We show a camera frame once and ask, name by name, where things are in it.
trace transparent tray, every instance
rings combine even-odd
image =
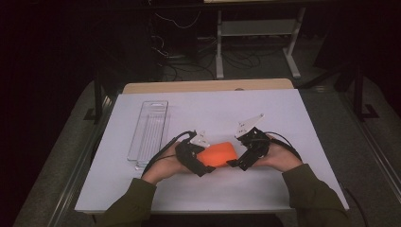
[[[145,168],[150,159],[166,144],[168,101],[144,101],[132,138],[128,160],[136,168]]]

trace black cable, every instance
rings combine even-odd
[[[357,198],[355,198],[355,196],[351,193],[351,191],[346,188],[343,187],[343,189],[348,193],[348,195],[351,197],[351,199],[355,202],[355,204],[357,205],[357,209],[359,209],[360,214],[362,215],[362,219],[363,222],[365,223],[366,227],[369,227],[369,223],[368,223],[368,219],[366,218],[365,212],[362,209],[362,206],[359,204],[359,202],[357,201]]]
[[[252,67],[256,67],[260,65],[260,58],[258,56],[255,55],[256,51],[251,52],[250,54],[248,53],[244,53],[244,55],[240,54],[240,53],[235,53],[235,51],[233,51],[232,49],[230,50],[230,53],[232,53],[236,58],[238,58],[239,60],[248,60],[249,63],[251,64]],[[257,63],[254,64],[251,60],[251,57],[255,57],[257,59]]]
[[[294,147],[291,145],[291,143],[286,139],[286,137],[284,137],[283,135],[281,135],[281,134],[279,134],[279,133],[277,133],[277,132],[265,131],[265,134],[275,134],[275,135],[278,135],[278,136],[280,136],[282,139],[284,139],[284,140],[289,144],[290,147],[294,148]]]
[[[253,67],[252,67],[251,65],[249,65],[249,64],[246,64],[246,63],[243,63],[243,62],[240,62],[240,61],[233,60],[232,58],[228,57],[227,55],[225,55],[225,54],[223,54],[223,53],[221,53],[221,56],[223,57],[223,59],[224,59],[228,64],[230,64],[230,65],[233,66],[234,68],[237,68],[237,69],[252,69],[252,68],[253,68]],[[233,63],[231,63],[231,61],[232,61],[232,62],[235,62],[236,64],[243,65],[244,67],[236,66],[236,65],[234,65]]]
[[[162,159],[171,158],[171,157],[175,157],[175,156],[176,156],[175,154],[167,155],[167,156],[165,156],[165,157],[156,159],[156,161],[154,161],[154,162],[156,163],[157,161],[160,161],[160,160],[162,160]]]
[[[279,46],[279,47],[277,47],[277,49],[272,50],[272,51],[269,52],[269,53],[266,53],[266,54],[257,54],[257,53],[256,53],[255,55],[256,55],[256,56],[259,56],[259,57],[269,56],[269,55],[273,55],[273,54],[275,54],[275,53],[281,51],[283,48],[284,48],[284,46]]]
[[[206,71],[206,72],[208,72],[208,73],[212,76],[212,79],[216,79],[216,77],[215,77],[215,75],[213,74],[213,72],[210,71],[210,70],[208,69],[208,67],[212,64],[213,60],[214,60],[214,58],[211,58],[211,60],[207,63],[206,66],[202,66],[202,65],[196,64],[196,63],[194,63],[194,62],[186,62],[186,63],[169,63],[169,62],[168,62],[168,63],[166,64],[166,66],[169,66],[169,67],[174,68],[174,69],[176,69],[176,70],[181,70],[181,71],[184,71],[184,72],[189,72],[189,73],[192,73],[192,72],[200,72],[200,71]],[[199,67],[199,69],[189,70],[189,69],[184,69],[184,68],[181,68],[181,67],[177,67],[176,65]]]
[[[144,176],[144,174],[146,172],[148,172],[148,170],[151,168],[151,166],[156,163],[160,157],[160,155],[162,155],[166,150],[168,150],[175,142],[177,142],[177,140],[182,137],[185,134],[191,134],[194,133],[192,131],[185,131],[179,135],[177,135],[176,137],[174,137],[172,140],[170,140],[170,142],[168,142],[161,150],[159,150],[159,152],[157,152],[149,161],[149,163],[147,164],[147,166],[144,169],[144,172],[142,173],[142,176]]]
[[[176,69],[175,67],[173,67],[173,66],[171,66],[171,65],[165,65],[165,66],[170,67],[171,69],[174,70],[174,75],[171,75],[171,76],[174,77],[172,81],[175,81],[177,78],[180,78],[181,81],[183,81],[183,78],[180,77],[180,76],[178,76],[178,72],[177,72],[177,69]]]
[[[92,220],[94,221],[94,224],[97,224],[96,216],[95,216],[95,215],[92,215]]]
[[[165,80],[164,81],[183,81],[183,78],[178,75],[171,74],[163,74]]]

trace orange sponge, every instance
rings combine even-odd
[[[237,159],[236,152],[230,142],[211,145],[197,155],[199,161],[205,166],[226,166],[227,161]]]

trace olive green sleeve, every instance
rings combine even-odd
[[[295,208],[299,227],[351,226],[350,219],[334,190],[320,181],[309,165],[283,173],[289,206]]]
[[[104,213],[100,226],[141,226],[150,216],[156,186],[140,179],[133,179],[130,188]]]

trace wire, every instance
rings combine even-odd
[[[188,26],[180,26],[180,25],[178,25],[177,22],[175,22],[174,20],[168,19],[168,18],[166,18],[166,17],[163,17],[163,16],[159,15],[158,13],[155,13],[155,15],[156,15],[157,17],[159,17],[160,19],[163,19],[163,20],[165,20],[165,21],[172,22],[172,23],[173,23],[176,27],[178,27],[178,28],[187,29],[187,28],[192,27],[195,23],[197,23],[198,19],[200,18],[201,12],[200,12],[200,11],[198,12],[198,15],[197,15],[197,17],[195,18],[195,20],[194,20],[191,24],[189,24]]]
[[[357,205],[357,209],[359,209],[359,212],[362,215],[362,219],[363,219],[363,222],[365,223],[365,227],[369,227],[368,219],[366,218],[366,215],[365,215],[365,212],[362,209],[362,206],[357,201],[357,198],[354,196],[354,194],[351,193],[351,191],[348,188],[343,187],[343,189],[348,193],[348,195],[351,197],[351,199]]]
[[[206,56],[208,56],[209,55],[209,53],[207,53],[207,54],[205,54],[203,57],[201,57],[201,58],[205,58]],[[200,71],[206,71],[206,72],[208,72],[208,74],[210,74],[210,76],[212,77],[212,79],[216,79],[216,77],[215,77],[215,75],[213,74],[213,72],[211,71],[211,70],[209,70],[208,68],[210,67],[210,65],[213,63],[213,61],[214,61],[214,59],[215,58],[211,58],[211,60],[206,64],[206,66],[202,66],[202,65],[199,65],[199,64],[196,64],[196,63],[194,63],[194,62],[184,62],[184,63],[179,63],[179,62],[177,62],[177,63],[170,63],[170,62],[167,62],[166,63],[166,66],[169,66],[169,67],[171,67],[171,68],[173,68],[173,69],[175,69],[175,70],[181,70],[181,71],[184,71],[184,72],[189,72],[189,73],[192,73],[192,72],[200,72]],[[178,67],[178,66],[191,66],[191,67],[198,67],[199,69],[185,69],[185,68],[181,68],[181,67]]]
[[[151,49],[155,50],[156,52],[163,55],[164,57],[168,57],[168,53],[163,50],[157,49],[156,47],[152,47]]]
[[[163,74],[165,81],[183,81],[183,78],[178,75]]]
[[[234,56],[235,59],[233,59],[232,57],[230,57],[227,53],[222,54],[223,59],[229,63],[231,66],[233,66],[234,68],[238,68],[238,69],[252,69],[256,66],[259,66],[261,64],[261,60],[259,57],[265,57],[265,56],[269,56],[272,54],[275,54],[277,52],[279,52],[285,45],[284,44],[280,44],[277,48],[275,48],[274,50],[272,50],[271,52],[268,53],[261,53],[262,49],[264,49],[267,46],[268,42],[264,42],[263,44],[258,45],[256,48],[257,50],[252,51],[250,53],[245,53],[245,54],[239,54],[237,52],[235,52],[233,49],[233,42],[231,44],[226,44],[224,45],[226,48],[226,50],[229,51],[229,53],[231,55]]]
[[[153,164],[155,162],[158,161],[160,155],[162,155],[166,150],[168,150],[175,142],[177,142],[177,140],[179,138],[181,138],[183,135],[185,134],[191,134],[194,133],[193,131],[184,131],[183,133],[177,135],[176,137],[174,137],[173,139],[170,140],[170,142],[168,142],[161,150],[159,150],[159,152],[157,152],[149,161],[149,163],[147,164],[147,166],[144,169],[144,172],[142,173],[142,176],[144,176],[144,174],[146,172],[148,172],[148,170],[151,168],[151,166],[153,166]]]
[[[279,134],[279,133],[277,133],[277,132],[273,132],[273,131],[265,131],[264,133],[265,133],[265,134],[275,134],[275,135],[278,135],[278,136],[280,136],[282,139],[284,139],[292,148],[294,148],[294,147],[291,145],[291,143],[286,139],[286,137],[284,137],[283,135],[281,135],[281,134]]]
[[[158,38],[160,41],[162,41],[162,46],[161,46],[162,49],[163,49],[163,47],[165,47],[165,40],[162,37],[157,36],[157,35],[153,35],[151,37],[152,38]]]
[[[172,81],[175,81],[176,80],[176,78],[180,78],[181,80],[183,80],[183,78],[182,77],[179,77],[178,76],[178,72],[177,72],[177,69],[176,68],[174,68],[173,66],[171,66],[171,65],[166,65],[167,67],[170,67],[170,68],[172,68],[173,70],[174,70],[174,75],[168,75],[168,74],[165,74],[166,76],[173,76],[174,77],[174,79],[172,80]]]
[[[162,160],[162,159],[166,159],[166,158],[170,158],[170,157],[175,157],[175,156],[176,156],[175,154],[167,155],[167,156],[165,156],[165,157],[156,159],[156,161],[154,161],[154,162],[156,163],[157,161],[160,161],[160,160]]]

